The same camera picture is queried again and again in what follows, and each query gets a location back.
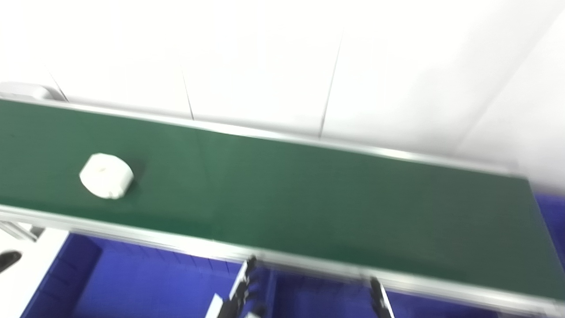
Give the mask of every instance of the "conveyor belt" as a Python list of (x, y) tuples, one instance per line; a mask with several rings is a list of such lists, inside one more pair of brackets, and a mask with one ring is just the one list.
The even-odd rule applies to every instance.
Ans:
[[(565, 315), (565, 276), (521, 177), (41, 103), (0, 101), (0, 218), (206, 257), (255, 253), (285, 267), (376, 275), (396, 290)], [(99, 199), (81, 185), (78, 173), (96, 152), (131, 165), (136, 181), (124, 198)]]

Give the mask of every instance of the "green conveyor belt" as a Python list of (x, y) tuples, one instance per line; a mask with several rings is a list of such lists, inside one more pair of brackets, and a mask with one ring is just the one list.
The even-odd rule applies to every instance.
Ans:
[[(565, 300), (527, 180), (0, 101), (0, 204)], [(125, 197), (78, 174), (129, 163)]]

